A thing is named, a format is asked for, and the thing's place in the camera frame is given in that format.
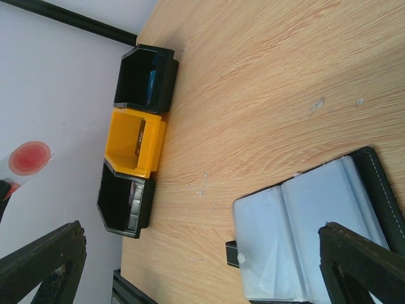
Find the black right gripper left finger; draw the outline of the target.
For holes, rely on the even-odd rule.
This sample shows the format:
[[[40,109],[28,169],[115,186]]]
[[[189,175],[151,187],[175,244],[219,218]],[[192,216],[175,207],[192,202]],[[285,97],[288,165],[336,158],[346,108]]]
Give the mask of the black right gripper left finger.
[[[1,303],[73,303],[87,257],[84,228],[67,223],[1,259]]]

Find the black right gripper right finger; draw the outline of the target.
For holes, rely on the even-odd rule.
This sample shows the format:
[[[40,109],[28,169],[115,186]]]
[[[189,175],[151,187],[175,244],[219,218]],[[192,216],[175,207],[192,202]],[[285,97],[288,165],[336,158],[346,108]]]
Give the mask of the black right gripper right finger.
[[[332,303],[404,303],[404,257],[330,222],[318,231],[320,269]]]

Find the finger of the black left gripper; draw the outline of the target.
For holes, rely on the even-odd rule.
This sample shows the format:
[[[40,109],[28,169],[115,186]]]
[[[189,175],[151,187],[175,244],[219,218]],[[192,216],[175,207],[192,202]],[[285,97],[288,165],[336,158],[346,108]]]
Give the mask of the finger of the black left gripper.
[[[12,185],[5,180],[0,180],[0,220],[3,217],[7,207],[9,197],[11,196]]]

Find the black card holder wallet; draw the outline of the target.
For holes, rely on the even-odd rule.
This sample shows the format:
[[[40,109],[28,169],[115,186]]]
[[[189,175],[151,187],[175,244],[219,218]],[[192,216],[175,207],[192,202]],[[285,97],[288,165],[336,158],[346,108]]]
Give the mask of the black card holder wallet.
[[[365,146],[232,205],[238,268],[251,303],[329,303],[318,231],[336,222],[404,254],[404,217],[377,152]]]

